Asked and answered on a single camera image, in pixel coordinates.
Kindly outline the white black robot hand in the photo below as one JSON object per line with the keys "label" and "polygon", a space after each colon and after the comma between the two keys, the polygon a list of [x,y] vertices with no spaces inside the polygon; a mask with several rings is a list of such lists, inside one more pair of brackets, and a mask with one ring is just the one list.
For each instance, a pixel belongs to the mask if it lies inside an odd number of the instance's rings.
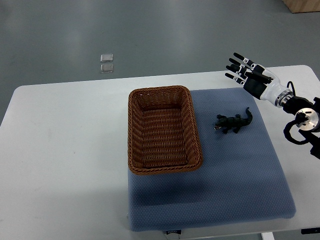
{"label": "white black robot hand", "polygon": [[258,100],[269,101],[274,106],[283,107],[294,96],[292,90],[281,84],[280,79],[264,66],[238,53],[229,59],[225,76],[240,84]]}

